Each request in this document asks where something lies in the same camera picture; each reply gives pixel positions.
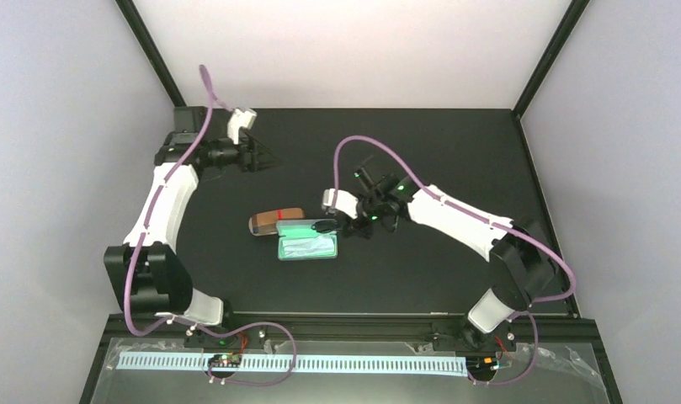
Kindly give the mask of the brown plaid glasses case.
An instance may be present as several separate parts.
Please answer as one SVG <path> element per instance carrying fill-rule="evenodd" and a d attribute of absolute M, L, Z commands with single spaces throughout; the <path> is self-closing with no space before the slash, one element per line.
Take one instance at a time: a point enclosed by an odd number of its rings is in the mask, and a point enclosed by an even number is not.
<path fill-rule="evenodd" d="M 276 235 L 277 223 L 283 220 L 302 220 L 305 211 L 302 208 L 283 208 L 268 210 L 252 215 L 248 220 L 248 230 L 255 237 Z"/>

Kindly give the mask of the blue-grey glasses case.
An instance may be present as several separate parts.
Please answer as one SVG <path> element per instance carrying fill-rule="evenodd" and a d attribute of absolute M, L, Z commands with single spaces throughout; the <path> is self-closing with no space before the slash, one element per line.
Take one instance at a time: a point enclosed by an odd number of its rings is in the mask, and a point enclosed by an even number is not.
<path fill-rule="evenodd" d="M 338 255 L 339 224 L 334 219 L 281 220 L 276 230 L 280 261 L 332 259 Z"/>

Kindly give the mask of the black sunglasses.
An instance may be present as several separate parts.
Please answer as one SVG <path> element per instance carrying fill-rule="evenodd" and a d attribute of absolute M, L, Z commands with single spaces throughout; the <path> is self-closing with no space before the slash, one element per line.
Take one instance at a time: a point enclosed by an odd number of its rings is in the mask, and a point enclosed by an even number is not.
<path fill-rule="evenodd" d="M 335 232 L 341 227 L 336 220 L 320 220 L 311 225 L 311 229 L 319 234 Z"/>

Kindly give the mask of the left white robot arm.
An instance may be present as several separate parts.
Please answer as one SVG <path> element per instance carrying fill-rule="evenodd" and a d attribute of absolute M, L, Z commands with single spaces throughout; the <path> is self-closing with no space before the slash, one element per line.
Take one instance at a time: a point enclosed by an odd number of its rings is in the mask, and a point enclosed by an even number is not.
<path fill-rule="evenodd" d="M 223 299 L 197 290 L 177 255 L 178 232 L 204 170 L 237 166 L 254 173 L 277 165 L 267 147 L 250 130 L 252 109 L 233 109 L 225 127 L 213 122 L 209 107 L 177 107 L 174 129 L 154 156 L 152 186 L 142 211 L 124 241 L 107 247 L 104 267 L 128 329 L 133 315 L 152 314 L 162 321 L 219 326 Z"/>

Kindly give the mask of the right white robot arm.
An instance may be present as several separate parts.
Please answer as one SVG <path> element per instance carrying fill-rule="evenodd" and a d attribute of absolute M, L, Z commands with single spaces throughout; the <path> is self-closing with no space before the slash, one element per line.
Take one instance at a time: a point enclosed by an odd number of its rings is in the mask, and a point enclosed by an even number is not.
<path fill-rule="evenodd" d="M 343 232 L 369 238 L 375 225 L 394 231 L 400 219 L 434 229 L 468 247 L 489 266 L 491 284 L 465 315 L 463 341 L 473 352 L 487 351 L 497 340 L 496 328 L 540 301 L 555 277 L 558 256 L 542 241 L 535 221 L 492 215 L 461 202 L 412 171 L 405 177 L 376 177 L 365 167 L 354 172 L 360 193 L 325 189 L 322 206 L 338 212 Z"/>

